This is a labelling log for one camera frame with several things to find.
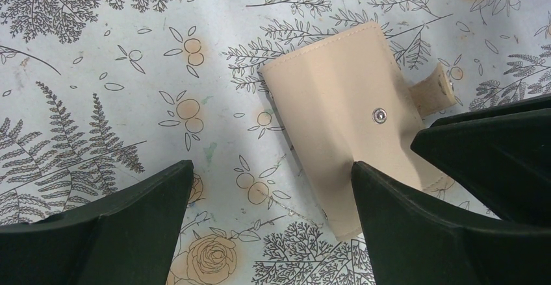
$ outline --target metal snap button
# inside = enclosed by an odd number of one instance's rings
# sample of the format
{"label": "metal snap button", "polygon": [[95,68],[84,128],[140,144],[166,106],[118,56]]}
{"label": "metal snap button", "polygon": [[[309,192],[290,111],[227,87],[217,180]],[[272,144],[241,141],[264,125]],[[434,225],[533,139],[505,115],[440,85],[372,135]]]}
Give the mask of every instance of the metal snap button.
{"label": "metal snap button", "polygon": [[373,111],[373,121],[377,124],[382,124],[387,121],[387,111],[382,108],[376,108]]}

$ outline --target floral tablecloth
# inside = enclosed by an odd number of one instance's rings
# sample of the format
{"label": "floral tablecloth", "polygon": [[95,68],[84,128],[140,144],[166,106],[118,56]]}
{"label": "floral tablecloth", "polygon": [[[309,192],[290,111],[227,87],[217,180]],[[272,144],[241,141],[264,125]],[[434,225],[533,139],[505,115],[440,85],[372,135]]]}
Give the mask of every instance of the floral tablecloth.
{"label": "floral tablecloth", "polygon": [[[0,0],[0,225],[192,159],[168,284],[375,284],[364,240],[325,225],[257,70],[376,21],[409,82],[437,62],[453,80],[459,104],[429,125],[551,92],[549,2]],[[494,216],[456,183],[431,194]]]}

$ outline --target rose illustration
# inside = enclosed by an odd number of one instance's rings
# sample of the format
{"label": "rose illustration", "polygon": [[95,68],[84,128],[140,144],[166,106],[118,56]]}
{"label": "rose illustration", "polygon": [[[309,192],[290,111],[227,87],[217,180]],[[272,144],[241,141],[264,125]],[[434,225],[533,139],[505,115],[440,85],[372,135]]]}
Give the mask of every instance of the rose illustration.
{"label": "rose illustration", "polygon": [[235,271],[235,243],[218,235],[200,238],[172,262],[170,270],[193,285],[219,284]]}
{"label": "rose illustration", "polygon": [[190,192],[190,199],[188,200],[188,204],[198,201],[201,198],[201,194],[203,194],[203,181],[198,174],[194,173],[193,187]]}

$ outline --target orange circle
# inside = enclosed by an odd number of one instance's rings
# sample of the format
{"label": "orange circle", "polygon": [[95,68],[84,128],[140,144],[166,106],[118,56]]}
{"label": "orange circle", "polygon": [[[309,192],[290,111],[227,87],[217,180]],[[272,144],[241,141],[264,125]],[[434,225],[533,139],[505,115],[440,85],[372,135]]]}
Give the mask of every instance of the orange circle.
{"label": "orange circle", "polygon": [[262,182],[256,182],[249,189],[248,197],[249,202],[258,205],[266,200],[270,194],[270,189]]}
{"label": "orange circle", "polygon": [[237,182],[237,186],[242,189],[248,189],[250,186],[255,183],[255,177],[251,175],[250,173],[241,173],[239,176],[237,176],[237,179],[235,179],[235,182]]}
{"label": "orange circle", "polygon": [[186,129],[192,134],[198,134],[204,128],[205,124],[200,118],[189,119],[186,121]]}
{"label": "orange circle", "polygon": [[198,53],[201,50],[201,42],[196,38],[190,38],[184,43],[184,49],[189,53]]}
{"label": "orange circle", "polygon": [[192,53],[188,56],[188,63],[192,66],[200,66],[205,61],[202,53]]}
{"label": "orange circle", "polygon": [[257,117],[260,126],[268,126],[272,122],[272,116],[268,112],[262,112]]}
{"label": "orange circle", "polygon": [[456,81],[463,78],[463,70],[457,66],[452,67],[452,69],[450,70],[450,74],[452,78],[455,79]]}
{"label": "orange circle", "polygon": [[199,113],[199,103],[195,99],[187,99],[178,104],[176,114],[181,119],[194,118]]}

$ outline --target beige wallet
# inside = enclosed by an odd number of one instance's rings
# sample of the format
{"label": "beige wallet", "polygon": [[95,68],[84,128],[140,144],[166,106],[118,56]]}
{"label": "beige wallet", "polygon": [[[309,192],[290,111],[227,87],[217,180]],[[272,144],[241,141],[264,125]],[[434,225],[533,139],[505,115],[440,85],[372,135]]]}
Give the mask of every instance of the beige wallet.
{"label": "beige wallet", "polygon": [[[362,232],[350,183],[355,161],[419,190],[447,177],[409,148],[424,128],[411,96],[423,91],[408,89],[377,23],[281,56],[262,73],[337,240]],[[449,87],[444,80],[437,67],[425,84]]]}

